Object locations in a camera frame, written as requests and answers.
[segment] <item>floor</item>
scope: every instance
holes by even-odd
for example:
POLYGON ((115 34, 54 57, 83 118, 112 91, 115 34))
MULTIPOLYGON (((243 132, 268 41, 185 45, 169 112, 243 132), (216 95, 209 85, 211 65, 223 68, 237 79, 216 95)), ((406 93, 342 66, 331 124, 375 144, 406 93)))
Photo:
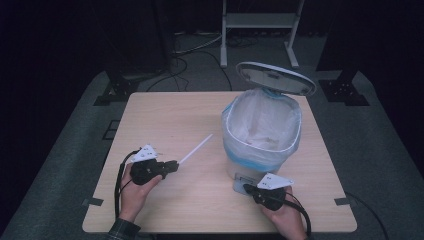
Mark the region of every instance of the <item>floor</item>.
MULTIPOLYGON (((177 50, 214 36, 178 37, 177 50)), ((317 85, 340 74, 316 72, 325 37, 298 37, 300 68, 317 85)), ((245 38, 219 66, 219 43, 172 60, 171 70, 139 83, 138 91, 240 91, 253 88, 235 72, 242 61, 290 68, 281 38, 245 38)), ((100 72, 86 89, 20 208, 1 239, 102 239, 81 226, 112 140, 104 133, 119 120, 125 102, 93 106, 108 84, 100 72)), ((424 183, 381 106, 373 85, 358 72, 353 84, 369 106, 328 102, 318 87, 308 97, 341 184, 351 200, 358 228, 352 233, 314 233, 314 239, 424 239, 424 183)), ((263 239, 246 235, 158 235, 140 239, 263 239)))

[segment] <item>sleeve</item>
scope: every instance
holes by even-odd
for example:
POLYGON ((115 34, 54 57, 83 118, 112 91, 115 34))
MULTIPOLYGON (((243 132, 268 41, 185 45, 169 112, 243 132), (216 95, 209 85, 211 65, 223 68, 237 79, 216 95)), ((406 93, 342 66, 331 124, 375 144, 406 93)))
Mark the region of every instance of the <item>sleeve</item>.
POLYGON ((117 218, 112 228, 109 230, 107 240, 133 240, 140 231, 140 227, 134 223, 117 218))

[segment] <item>hand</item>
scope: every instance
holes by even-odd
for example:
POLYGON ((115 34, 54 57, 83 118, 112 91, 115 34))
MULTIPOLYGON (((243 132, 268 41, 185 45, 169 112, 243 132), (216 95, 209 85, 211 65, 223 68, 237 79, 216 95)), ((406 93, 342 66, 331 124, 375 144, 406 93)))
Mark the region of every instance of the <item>hand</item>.
MULTIPOLYGON (((293 194, 292 187, 285 188, 286 200, 297 204, 290 194, 293 194)), ((272 211, 261 205, 262 212, 267 216, 275 225, 277 230, 283 237, 288 240, 306 239, 305 229, 303 228, 302 218, 300 212, 296 209, 283 205, 277 211, 272 211)))
POLYGON ((162 176, 158 175, 144 185, 137 185, 131 181, 131 167, 132 163, 127 164, 121 181, 121 189, 123 189, 121 191, 119 218, 133 223, 143 208, 147 195, 162 180, 162 176))

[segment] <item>white plastic bag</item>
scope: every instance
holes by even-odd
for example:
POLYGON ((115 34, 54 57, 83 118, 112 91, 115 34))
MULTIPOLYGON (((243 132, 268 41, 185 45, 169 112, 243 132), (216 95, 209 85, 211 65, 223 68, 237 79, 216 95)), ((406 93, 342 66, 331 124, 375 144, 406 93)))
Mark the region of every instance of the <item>white plastic bag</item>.
POLYGON ((256 88, 222 112, 224 148, 230 161, 273 172, 298 148, 302 113, 292 98, 256 88))

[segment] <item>white lid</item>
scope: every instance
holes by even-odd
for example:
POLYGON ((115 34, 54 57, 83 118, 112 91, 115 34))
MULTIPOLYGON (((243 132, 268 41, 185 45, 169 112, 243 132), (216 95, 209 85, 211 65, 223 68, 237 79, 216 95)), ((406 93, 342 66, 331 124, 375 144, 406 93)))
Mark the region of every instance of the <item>white lid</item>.
POLYGON ((237 73, 246 81, 280 93, 310 96, 316 85, 309 78, 296 72, 257 62, 241 62, 237 73))

